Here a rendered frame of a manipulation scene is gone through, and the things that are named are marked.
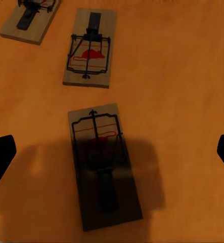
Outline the mousetrap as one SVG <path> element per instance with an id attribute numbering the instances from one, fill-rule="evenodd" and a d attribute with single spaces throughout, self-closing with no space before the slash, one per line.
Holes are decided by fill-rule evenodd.
<path id="1" fill-rule="evenodd" d="M 19 0 L 1 37 L 40 46 L 63 0 Z"/>
<path id="2" fill-rule="evenodd" d="M 77 8 L 62 84 L 110 88 L 116 10 Z"/>
<path id="3" fill-rule="evenodd" d="M 142 219 L 117 104 L 67 115 L 83 232 Z"/>

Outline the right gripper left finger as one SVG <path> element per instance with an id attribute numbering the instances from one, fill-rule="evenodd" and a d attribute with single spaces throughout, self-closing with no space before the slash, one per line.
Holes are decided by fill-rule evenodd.
<path id="1" fill-rule="evenodd" d="M 0 137 L 0 180 L 17 153 L 12 135 Z"/>

